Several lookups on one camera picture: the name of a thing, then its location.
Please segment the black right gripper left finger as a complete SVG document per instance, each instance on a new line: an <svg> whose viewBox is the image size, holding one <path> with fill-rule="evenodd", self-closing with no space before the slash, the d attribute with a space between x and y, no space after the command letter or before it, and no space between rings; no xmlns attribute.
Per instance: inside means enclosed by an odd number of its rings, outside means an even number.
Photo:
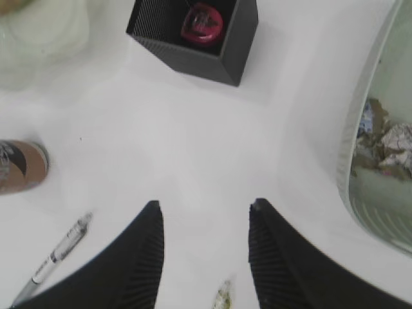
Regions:
<svg viewBox="0 0 412 309"><path fill-rule="evenodd" d="M164 217L149 201L99 255L17 308L154 308L164 266Z"/></svg>

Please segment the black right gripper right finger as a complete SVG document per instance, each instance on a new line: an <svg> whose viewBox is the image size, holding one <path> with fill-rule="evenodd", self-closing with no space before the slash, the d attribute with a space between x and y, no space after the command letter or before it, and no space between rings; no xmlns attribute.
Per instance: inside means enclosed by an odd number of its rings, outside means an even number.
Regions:
<svg viewBox="0 0 412 309"><path fill-rule="evenodd" d="M250 206L248 262L260 308L411 308L330 259L264 198Z"/></svg>

